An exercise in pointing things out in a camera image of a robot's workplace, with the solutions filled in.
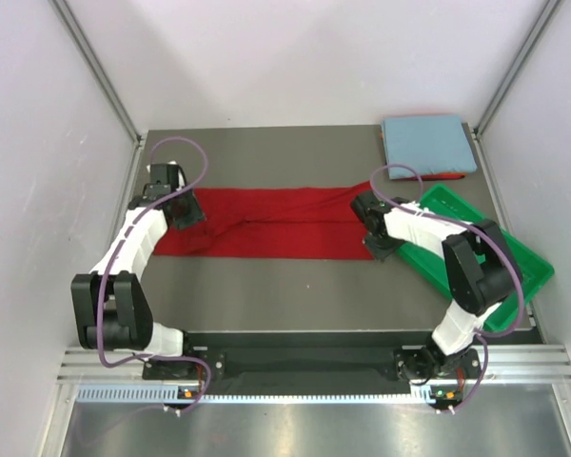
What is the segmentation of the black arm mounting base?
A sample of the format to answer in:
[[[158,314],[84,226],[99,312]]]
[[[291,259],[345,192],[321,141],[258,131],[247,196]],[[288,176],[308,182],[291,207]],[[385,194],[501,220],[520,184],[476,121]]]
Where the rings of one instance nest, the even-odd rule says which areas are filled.
[[[480,373],[475,349],[443,357],[426,331],[190,332],[185,350],[218,395],[396,394]]]

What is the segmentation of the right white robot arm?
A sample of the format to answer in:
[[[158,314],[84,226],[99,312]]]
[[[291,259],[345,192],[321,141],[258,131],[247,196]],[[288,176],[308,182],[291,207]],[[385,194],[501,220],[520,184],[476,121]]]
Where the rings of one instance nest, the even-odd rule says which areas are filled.
[[[522,290],[522,272],[501,228],[490,219],[472,224],[441,216],[400,198],[381,202],[371,191],[354,197],[350,207],[366,229],[364,245],[374,259],[411,245],[443,261],[450,305],[403,366],[425,377],[449,375],[486,319]]]

